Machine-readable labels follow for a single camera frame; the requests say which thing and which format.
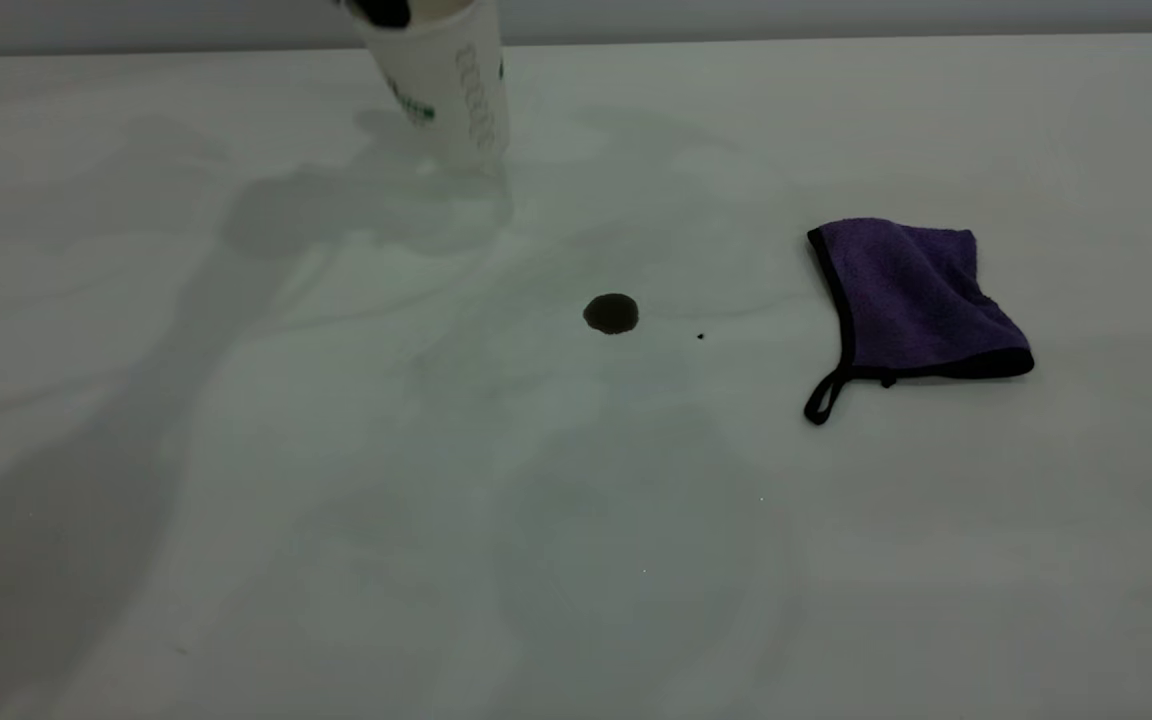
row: table surface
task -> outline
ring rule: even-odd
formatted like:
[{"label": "table surface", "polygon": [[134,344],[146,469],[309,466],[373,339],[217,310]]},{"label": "table surface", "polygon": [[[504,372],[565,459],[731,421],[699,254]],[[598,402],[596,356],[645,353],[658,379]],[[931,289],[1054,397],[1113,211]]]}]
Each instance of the table surface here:
[{"label": "table surface", "polygon": [[[0,719],[1152,717],[1152,36],[508,61],[0,59]],[[855,215],[1037,370],[809,425]]]}]

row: coffee spill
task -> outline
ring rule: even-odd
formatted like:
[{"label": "coffee spill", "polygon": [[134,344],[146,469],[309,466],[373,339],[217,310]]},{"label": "coffee spill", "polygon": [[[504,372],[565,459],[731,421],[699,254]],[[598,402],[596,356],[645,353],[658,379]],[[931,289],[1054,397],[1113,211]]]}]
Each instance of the coffee spill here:
[{"label": "coffee spill", "polygon": [[632,331],[639,324],[639,304],[617,291],[599,295],[585,305],[585,323],[607,334]]}]

